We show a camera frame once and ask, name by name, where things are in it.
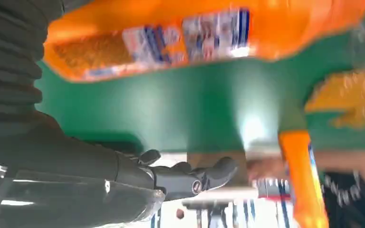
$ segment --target blue and white label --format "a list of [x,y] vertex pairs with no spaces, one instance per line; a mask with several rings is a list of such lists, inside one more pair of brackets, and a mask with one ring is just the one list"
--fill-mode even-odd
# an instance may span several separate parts
[[248,44],[250,12],[239,9],[187,18],[182,29],[191,61],[230,57],[232,50]]

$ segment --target product label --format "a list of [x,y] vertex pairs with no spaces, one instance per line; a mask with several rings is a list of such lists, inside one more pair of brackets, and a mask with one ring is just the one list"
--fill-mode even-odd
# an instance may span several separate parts
[[81,38],[53,50],[73,78],[94,81],[248,56],[249,31],[250,12],[233,9]]
[[182,29],[190,61],[231,56],[232,50],[247,46],[249,27],[245,9],[185,19]]

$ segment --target orange packaging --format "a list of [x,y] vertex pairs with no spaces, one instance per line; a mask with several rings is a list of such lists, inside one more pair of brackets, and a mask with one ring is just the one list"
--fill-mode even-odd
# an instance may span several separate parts
[[50,25],[44,60],[74,82],[236,57],[277,60],[364,15],[365,0],[95,0]]
[[279,143],[294,191],[293,217],[302,228],[328,228],[311,140],[306,130],[279,134]]

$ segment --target yellow package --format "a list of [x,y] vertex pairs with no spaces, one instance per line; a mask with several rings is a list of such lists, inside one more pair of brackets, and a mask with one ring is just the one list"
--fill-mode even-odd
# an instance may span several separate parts
[[332,74],[318,86],[305,111],[343,111],[333,120],[336,127],[365,127],[365,70]]

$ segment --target black fabric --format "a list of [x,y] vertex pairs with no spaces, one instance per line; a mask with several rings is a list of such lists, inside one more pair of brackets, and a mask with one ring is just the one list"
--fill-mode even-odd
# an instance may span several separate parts
[[365,228],[365,181],[357,174],[326,173],[322,180],[330,228]]
[[87,2],[0,0],[0,165],[115,180],[117,153],[67,138],[34,107],[49,23]]

